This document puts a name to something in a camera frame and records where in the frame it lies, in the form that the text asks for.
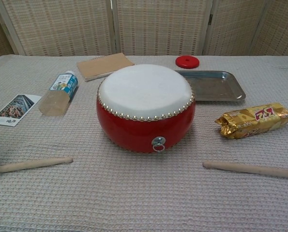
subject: gold wrapper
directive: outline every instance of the gold wrapper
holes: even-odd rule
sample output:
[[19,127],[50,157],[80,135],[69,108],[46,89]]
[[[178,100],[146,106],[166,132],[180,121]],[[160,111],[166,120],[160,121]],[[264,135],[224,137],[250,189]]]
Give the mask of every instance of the gold wrapper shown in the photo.
[[241,139],[272,131],[288,123],[288,110],[279,103],[224,113],[215,120],[220,133],[229,139]]

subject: brown notebook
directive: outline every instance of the brown notebook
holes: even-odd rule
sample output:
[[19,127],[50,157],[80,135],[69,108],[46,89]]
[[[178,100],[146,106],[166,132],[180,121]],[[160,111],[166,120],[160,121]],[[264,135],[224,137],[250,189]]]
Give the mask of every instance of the brown notebook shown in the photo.
[[85,81],[91,81],[108,76],[114,71],[132,65],[134,65],[134,63],[132,63],[123,53],[117,53],[77,63],[77,67]]

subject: white drumhead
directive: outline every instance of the white drumhead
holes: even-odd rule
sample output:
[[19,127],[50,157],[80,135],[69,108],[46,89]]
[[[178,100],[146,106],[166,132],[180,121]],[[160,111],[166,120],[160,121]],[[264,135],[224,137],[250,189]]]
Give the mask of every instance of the white drumhead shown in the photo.
[[103,106],[137,118],[168,116],[190,104],[192,89],[186,79],[167,67],[139,64],[109,75],[99,88]]

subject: drumstick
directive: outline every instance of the drumstick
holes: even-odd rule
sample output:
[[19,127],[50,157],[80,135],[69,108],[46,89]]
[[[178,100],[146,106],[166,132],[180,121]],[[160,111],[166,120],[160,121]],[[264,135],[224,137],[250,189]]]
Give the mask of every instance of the drumstick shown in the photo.
[[31,160],[26,162],[20,162],[20,163],[10,163],[0,166],[0,173],[7,173],[7,172],[13,172],[23,169],[29,169],[29,168],[39,168],[39,167],[45,167],[45,166],[51,166],[61,163],[71,163],[73,162],[73,158],[66,157],[66,158],[49,158],[49,159],[37,159],[37,160]]
[[271,175],[276,177],[288,178],[288,169],[283,168],[271,168],[262,166],[252,166],[241,163],[214,162],[214,161],[204,161],[203,167],[216,168],[226,171],[236,171],[241,173],[254,173],[254,174]]

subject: red drum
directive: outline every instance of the red drum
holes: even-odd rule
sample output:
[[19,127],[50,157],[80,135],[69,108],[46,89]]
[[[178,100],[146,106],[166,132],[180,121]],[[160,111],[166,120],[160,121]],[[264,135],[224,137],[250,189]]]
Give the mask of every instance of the red drum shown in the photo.
[[160,152],[190,129],[195,97],[176,71],[150,64],[122,68],[99,86],[97,115],[105,134],[135,152]]

